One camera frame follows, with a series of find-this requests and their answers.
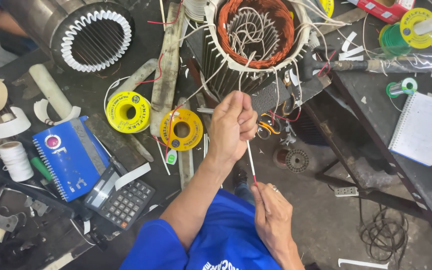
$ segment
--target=green wire spool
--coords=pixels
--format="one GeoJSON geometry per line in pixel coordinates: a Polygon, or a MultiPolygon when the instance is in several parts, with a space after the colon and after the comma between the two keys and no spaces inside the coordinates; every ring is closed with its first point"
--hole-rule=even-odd
{"type": "Polygon", "coordinates": [[[388,56],[401,56],[411,52],[411,46],[403,39],[399,22],[386,25],[379,34],[379,45],[388,56]]]}
{"type": "Polygon", "coordinates": [[[390,98],[397,98],[400,94],[412,95],[418,90],[418,83],[413,78],[405,78],[398,83],[389,83],[386,86],[386,94],[390,98]]]}

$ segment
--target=jeans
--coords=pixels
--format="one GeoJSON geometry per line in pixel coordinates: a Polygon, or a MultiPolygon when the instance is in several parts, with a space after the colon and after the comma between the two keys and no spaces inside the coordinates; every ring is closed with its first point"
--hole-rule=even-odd
{"type": "Polygon", "coordinates": [[[253,193],[249,189],[249,186],[247,183],[240,182],[234,188],[234,195],[236,195],[239,198],[249,202],[252,205],[255,205],[255,197],[253,196],[253,193]]]}

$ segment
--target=spiral notebook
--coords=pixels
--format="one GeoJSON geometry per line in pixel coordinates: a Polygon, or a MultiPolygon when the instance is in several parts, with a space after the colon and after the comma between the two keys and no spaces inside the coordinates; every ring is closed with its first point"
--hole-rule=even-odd
{"type": "Polygon", "coordinates": [[[71,201],[93,188],[109,156],[84,124],[87,116],[63,122],[33,136],[61,197],[71,201]]]}
{"type": "Polygon", "coordinates": [[[388,147],[394,153],[432,166],[432,97],[408,96],[388,147]]]}

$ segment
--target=hand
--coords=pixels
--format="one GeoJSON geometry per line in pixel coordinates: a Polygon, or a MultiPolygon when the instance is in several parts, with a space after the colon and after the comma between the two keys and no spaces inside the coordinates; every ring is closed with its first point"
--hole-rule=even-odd
{"type": "Polygon", "coordinates": [[[282,267],[294,260],[294,256],[299,259],[291,236],[293,206],[270,183],[258,182],[258,186],[251,186],[251,191],[254,195],[254,224],[261,241],[282,267]]]}
{"type": "Polygon", "coordinates": [[[246,140],[255,136],[257,118],[258,114],[251,106],[251,97],[241,91],[231,92],[214,109],[207,155],[217,165],[232,168],[246,152],[246,140]]]}

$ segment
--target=copper wire coil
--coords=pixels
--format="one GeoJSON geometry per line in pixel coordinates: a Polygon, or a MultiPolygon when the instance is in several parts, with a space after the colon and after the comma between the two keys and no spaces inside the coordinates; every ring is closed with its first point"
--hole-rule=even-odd
{"type": "Polygon", "coordinates": [[[294,25],[290,11],[281,0],[229,0],[225,3],[220,11],[217,23],[217,33],[219,44],[223,51],[241,65],[246,65],[248,59],[236,53],[230,44],[230,38],[226,32],[226,24],[230,22],[238,9],[251,7],[259,14],[269,13],[269,17],[274,21],[274,26],[279,33],[278,51],[272,57],[266,60],[253,60],[249,62],[250,68],[266,69],[276,66],[283,61],[289,53],[294,39],[294,25]]]}

